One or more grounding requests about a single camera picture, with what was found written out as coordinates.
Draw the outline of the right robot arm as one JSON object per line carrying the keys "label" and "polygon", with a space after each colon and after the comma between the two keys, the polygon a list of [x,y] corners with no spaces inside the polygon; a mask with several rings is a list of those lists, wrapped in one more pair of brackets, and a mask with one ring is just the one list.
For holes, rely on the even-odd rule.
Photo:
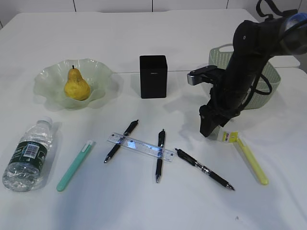
{"label": "right robot arm", "polygon": [[206,66],[196,72],[211,83],[210,100],[199,109],[200,132],[208,137],[224,126],[251,101],[262,71],[274,56],[301,55],[307,51],[307,15],[272,19],[262,23],[243,21],[235,31],[234,51],[226,69]]}

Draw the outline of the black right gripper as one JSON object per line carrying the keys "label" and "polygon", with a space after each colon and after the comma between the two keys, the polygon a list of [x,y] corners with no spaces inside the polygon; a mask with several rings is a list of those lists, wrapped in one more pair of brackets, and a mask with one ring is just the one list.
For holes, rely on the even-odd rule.
{"label": "black right gripper", "polygon": [[199,108],[200,132],[208,137],[217,126],[226,123],[241,114],[245,109],[245,88],[235,86],[212,86],[207,104]]}

